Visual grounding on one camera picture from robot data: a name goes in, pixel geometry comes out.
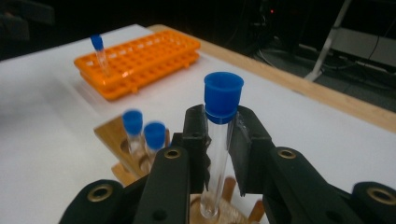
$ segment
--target blue test tube cap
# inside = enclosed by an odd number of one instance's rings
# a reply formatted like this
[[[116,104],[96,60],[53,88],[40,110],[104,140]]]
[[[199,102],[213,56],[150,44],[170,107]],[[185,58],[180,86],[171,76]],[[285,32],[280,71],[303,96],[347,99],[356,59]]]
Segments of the blue test tube cap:
[[[131,109],[122,114],[124,129],[128,134],[137,135],[142,132],[143,115],[140,110]]]
[[[91,35],[91,42],[95,50],[102,50],[103,47],[103,40],[100,35]]]
[[[153,150],[163,148],[165,143],[165,125],[159,121],[152,121],[145,126],[143,131],[146,144]]]
[[[211,73],[205,77],[205,112],[216,124],[233,119],[238,109],[244,79],[228,72]]]

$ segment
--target glass test tube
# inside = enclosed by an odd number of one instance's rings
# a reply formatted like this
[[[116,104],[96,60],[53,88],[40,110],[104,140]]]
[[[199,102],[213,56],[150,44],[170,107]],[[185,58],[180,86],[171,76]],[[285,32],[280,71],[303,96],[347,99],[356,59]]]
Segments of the glass test tube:
[[[205,114],[211,139],[206,151],[210,162],[207,167],[209,179],[205,180],[200,206],[205,218],[214,218],[219,211],[233,117],[243,84],[243,79],[232,73],[217,72],[205,77]]]
[[[151,169],[154,163],[155,154],[165,145],[165,125],[159,121],[152,121],[144,128],[144,135],[146,138],[146,152]]]
[[[143,115],[136,109],[127,110],[122,115],[122,122],[127,134],[128,149],[132,160],[144,174],[147,174],[149,172],[149,162],[141,134]],[[141,177],[137,172],[134,172],[134,175],[136,179]]]
[[[105,76],[107,76],[107,77],[110,76],[110,72],[108,70],[107,57],[106,57],[106,53],[105,53],[105,48],[103,46],[102,37],[99,35],[92,35],[91,42],[93,44],[93,47],[95,48],[96,58],[97,58],[99,65],[102,69],[102,72],[105,74]]]

